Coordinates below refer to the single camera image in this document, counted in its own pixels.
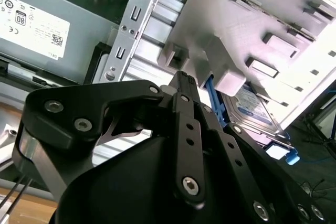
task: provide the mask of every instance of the screw hole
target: screw hole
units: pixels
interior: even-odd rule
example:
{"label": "screw hole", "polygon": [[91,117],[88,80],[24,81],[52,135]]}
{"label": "screw hole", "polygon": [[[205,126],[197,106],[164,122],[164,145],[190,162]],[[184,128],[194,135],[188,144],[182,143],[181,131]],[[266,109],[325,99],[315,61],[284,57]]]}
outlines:
{"label": "screw hole", "polygon": [[237,159],[236,159],[236,164],[237,164],[238,166],[243,166],[243,164],[241,163],[241,161],[239,161],[239,160],[237,160]]}
{"label": "screw hole", "polygon": [[9,133],[10,133],[11,135],[14,135],[14,136],[16,136],[16,134],[17,134],[17,132],[14,131],[14,130],[10,130]]}
{"label": "screw hole", "polygon": [[81,126],[81,127],[87,127],[88,126],[88,124],[85,123],[85,122],[80,122],[78,125]]}
{"label": "screw hole", "polygon": [[159,92],[159,91],[158,91],[155,87],[153,87],[153,86],[150,86],[149,89],[150,89],[150,91],[152,91],[152,92],[155,93],[155,94],[157,94],[157,93]]}
{"label": "screw hole", "polygon": [[113,81],[114,79],[115,79],[115,75],[114,75],[114,73],[112,73],[112,72],[106,72],[105,73],[105,78],[108,80],[108,81]]}
{"label": "screw hole", "polygon": [[194,129],[194,127],[193,127],[191,124],[187,124],[187,128],[188,128],[189,130],[193,130],[193,129]]}
{"label": "screw hole", "polygon": [[185,101],[185,102],[188,102],[188,101],[189,101],[189,98],[186,97],[185,95],[182,95],[182,96],[181,96],[181,99],[182,99],[183,101]]}
{"label": "screw hole", "polygon": [[187,138],[187,143],[188,145],[191,145],[191,146],[195,144],[194,141],[192,141],[190,138]]}

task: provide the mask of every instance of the cable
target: cable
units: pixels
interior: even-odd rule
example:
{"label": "cable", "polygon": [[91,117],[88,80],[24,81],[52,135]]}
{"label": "cable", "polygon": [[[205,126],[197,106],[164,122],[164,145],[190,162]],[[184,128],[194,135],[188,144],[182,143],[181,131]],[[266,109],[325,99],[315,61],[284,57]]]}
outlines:
{"label": "cable", "polygon": [[315,185],[315,186],[312,188],[312,190],[311,190],[311,196],[313,196],[313,192],[314,192],[314,190],[315,190],[319,185],[321,185],[324,181],[325,181],[325,179],[323,178],[323,179],[321,179],[319,182],[316,183],[316,185]]}
{"label": "cable", "polygon": [[290,140],[290,135],[287,131],[285,131],[285,134],[286,134],[286,137],[287,137],[287,140]]}
{"label": "cable", "polygon": [[0,209],[4,206],[4,204],[8,201],[10,196],[13,194],[17,186],[21,183],[21,181],[24,179],[25,176],[21,176],[21,178],[16,182],[16,184],[13,186],[13,188],[9,191],[9,193],[6,195],[6,197],[0,202]]}
{"label": "cable", "polygon": [[11,204],[11,206],[9,207],[9,209],[7,210],[7,212],[3,215],[2,219],[0,220],[0,223],[5,223],[5,220],[8,220],[9,216],[11,215],[11,213],[13,212],[15,206],[17,205],[17,203],[20,201],[23,193],[25,192],[25,190],[27,189],[27,187],[30,185],[30,183],[33,180],[30,179],[27,184],[22,188],[22,190],[19,192],[19,194],[16,196],[16,198],[14,199],[13,203]]}

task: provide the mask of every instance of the wire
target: wire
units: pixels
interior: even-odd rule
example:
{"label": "wire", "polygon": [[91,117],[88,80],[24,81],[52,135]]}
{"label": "wire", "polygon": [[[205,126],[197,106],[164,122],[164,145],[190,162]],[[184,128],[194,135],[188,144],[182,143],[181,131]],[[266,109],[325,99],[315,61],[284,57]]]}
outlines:
{"label": "wire", "polygon": [[16,184],[12,187],[12,189],[9,191],[9,193],[6,195],[6,197],[0,202],[0,209],[4,206],[4,204],[8,201],[10,196],[13,194],[17,186],[21,183],[21,181],[24,179],[25,176],[21,176],[21,178],[16,182]]}
{"label": "wire", "polygon": [[287,140],[290,140],[290,135],[287,131],[285,131],[285,134],[286,134],[286,137],[287,137]]}
{"label": "wire", "polygon": [[19,192],[19,194],[16,196],[15,200],[13,201],[13,203],[11,204],[11,206],[9,207],[9,209],[7,210],[6,214],[7,215],[11,215],[13,209],[15,208],[16,204],[19,202],[19,200],[21,199],[22,197],[22,194],[25,192],[25,190],[27,189],[27,187],[30,185],[30,183],[32,182],[33,180],[30,179],[27,184],[22,188],[22,190]]}
{"label": "wire", "polygon": [[319,185],[321,185],[324,181],[325,181],[325,179],[323,178],[323,179],[321,179],[319,182],[316,183],[316,185],[315,185],[315,186],[312,188],[312,190],[311,190],[311,196],[313,195],[314,190],[315,190]]}

